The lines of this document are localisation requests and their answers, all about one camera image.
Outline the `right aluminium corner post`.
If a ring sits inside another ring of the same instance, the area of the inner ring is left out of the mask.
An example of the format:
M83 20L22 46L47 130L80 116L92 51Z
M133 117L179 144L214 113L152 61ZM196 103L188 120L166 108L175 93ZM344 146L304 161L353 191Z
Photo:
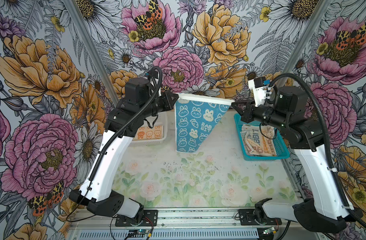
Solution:
M303 33L299 35L298 42L296 43L294 50L291 52L291 55L281 72L282 74L292 72L298 58L301 56L302 50L306 47L315 29L319 26L321 19L326 13L330 3L331 0L318 1L314 12L310 16L309 22L305 26Z

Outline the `aluminium front rail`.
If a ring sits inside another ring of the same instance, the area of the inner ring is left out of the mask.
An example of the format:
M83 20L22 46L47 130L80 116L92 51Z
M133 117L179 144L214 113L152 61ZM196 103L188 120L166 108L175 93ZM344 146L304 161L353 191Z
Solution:
M280 226L242 226L234 219L238 207L231 208L154 208L155 227L116 227L117 217L90 217L80 211L72 222L67 240L325 240L299 223ZM150 229L145 236L129 236L129 230Z

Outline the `aluminium corner post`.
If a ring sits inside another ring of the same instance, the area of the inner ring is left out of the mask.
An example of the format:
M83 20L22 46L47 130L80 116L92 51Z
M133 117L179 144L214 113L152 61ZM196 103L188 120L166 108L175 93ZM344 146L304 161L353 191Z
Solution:
M119 98L111 83L111 80L109 79L109 74L95 46L94 39L92 38L89 31L89 27L85 24L85 21L78 8L77 3L75 1L65 1L65 6L71 16L73 23L75 24L75 27L77 29L81 41L84 43L94 63L94 66L96 67L98 74L101 77L102 82L108 91L108 94L114 106L116 106L119 102Z
M305 26L303 33L299 35L298 42L296 43L294 50L291 52L291 55L281 72L282 74L292 72L298 58L301 56L302 50L306 47L315 29L319 26L321 19L326 13L330 3L331 0L318 1L314 12L310 16L309 22Z

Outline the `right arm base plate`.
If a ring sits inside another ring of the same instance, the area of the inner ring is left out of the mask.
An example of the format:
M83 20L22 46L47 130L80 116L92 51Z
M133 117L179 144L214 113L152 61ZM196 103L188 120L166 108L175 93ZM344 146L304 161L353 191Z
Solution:
M239 209L234 216L242 226L280 226L281 219L269 218L265 213L257 209Z

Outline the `green circuit board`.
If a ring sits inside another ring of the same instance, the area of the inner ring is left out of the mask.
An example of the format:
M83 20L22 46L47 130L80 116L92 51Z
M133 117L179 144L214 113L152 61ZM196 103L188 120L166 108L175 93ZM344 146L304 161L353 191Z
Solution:
M148 235L151 232L150 229L138 229L138 230L129 230L129 236L145 236Z

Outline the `teal plastic basket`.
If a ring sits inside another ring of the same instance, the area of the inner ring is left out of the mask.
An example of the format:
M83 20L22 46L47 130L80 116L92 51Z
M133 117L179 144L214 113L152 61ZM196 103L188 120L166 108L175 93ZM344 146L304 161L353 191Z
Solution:
M274 161L289 158L289 150L280 133L259 122L244 123L239 114L234 115L236 132L246 161Z

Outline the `pink and cream towel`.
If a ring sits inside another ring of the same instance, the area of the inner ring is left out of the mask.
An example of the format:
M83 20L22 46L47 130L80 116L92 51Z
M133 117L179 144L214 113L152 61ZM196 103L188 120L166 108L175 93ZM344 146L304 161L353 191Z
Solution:
M273 142L276 138L276 130L273 127L244 124L241 127L240 133L248 156L277 156Z

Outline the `left aluminium corner post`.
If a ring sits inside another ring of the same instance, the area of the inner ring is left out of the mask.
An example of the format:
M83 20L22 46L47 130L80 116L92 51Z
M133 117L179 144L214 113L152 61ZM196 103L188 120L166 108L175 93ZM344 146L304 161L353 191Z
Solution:
M119 98L111 83L111 80L109 79L109 74L95 46L94 39L92 38L89 31L89 27L85 24L85 21L78 8L77 3L75 1L65 1L65 6L71 16L73 23L75 24L75 27L77 29L81 41L84 43L94 63L94 66L96 67L98 74L101 77L102 82L108 91L108 94L114 106L116 106L119 102Z

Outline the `white plastic basket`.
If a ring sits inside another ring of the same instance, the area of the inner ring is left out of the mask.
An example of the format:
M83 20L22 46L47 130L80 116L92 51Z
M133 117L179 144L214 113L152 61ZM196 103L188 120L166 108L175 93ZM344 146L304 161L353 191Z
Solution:
M138 129L130 147L160 145L168 135L168 116L159 113L158 117L148 117Z

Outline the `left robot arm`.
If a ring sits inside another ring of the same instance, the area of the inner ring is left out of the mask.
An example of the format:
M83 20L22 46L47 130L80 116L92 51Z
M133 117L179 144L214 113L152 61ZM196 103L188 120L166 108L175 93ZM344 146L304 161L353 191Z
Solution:
M145 119L172 110L179 98L177 94L160 93L161 83L160 78L152 76L130 79L125 97L109 113L93 167L84 183L69 196L94 216L125 216L133 225L142 222L144 206L115 192L112 185L124 153Z

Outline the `blue and cream towel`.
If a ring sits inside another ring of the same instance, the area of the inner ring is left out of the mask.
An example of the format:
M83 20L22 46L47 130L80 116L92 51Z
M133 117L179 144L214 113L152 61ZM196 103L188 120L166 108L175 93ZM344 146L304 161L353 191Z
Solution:
M234 100L180 93L175 103L177 152L197 152L232 103Z

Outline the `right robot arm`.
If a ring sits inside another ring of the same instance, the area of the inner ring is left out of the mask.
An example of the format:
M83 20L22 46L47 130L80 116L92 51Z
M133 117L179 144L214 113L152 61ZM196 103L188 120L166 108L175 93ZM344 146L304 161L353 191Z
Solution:
M260 122L274 127L287 139L305 171L313 197L297 204L280 203L266 198L255 204L254 215L258 223L269 219L285 219L297 222L310 232L337 234L346 228L347 222L361 218L362 211L341 198L343 189L338 188L338 172L327 159L324 131L319 121L307 120L305 107L311 99L298 87L282 87L276 91L272 106L264 104L265 97L234 102L231 106L241 121Z

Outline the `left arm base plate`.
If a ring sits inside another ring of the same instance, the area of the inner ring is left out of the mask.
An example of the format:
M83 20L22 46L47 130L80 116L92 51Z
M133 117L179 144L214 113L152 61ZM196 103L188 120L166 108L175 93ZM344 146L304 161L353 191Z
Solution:
M158 222L158 210L143 210L135 218L119 215L116 218L116 227L155 227Z

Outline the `orange patterned towel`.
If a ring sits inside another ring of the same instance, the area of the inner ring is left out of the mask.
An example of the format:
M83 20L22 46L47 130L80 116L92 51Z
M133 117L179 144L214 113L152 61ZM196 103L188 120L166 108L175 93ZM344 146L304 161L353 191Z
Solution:
M148 141L148 140L158 140L163 138L163 125L157 125L153 128L150 127L140 127L134 137L135 141Z

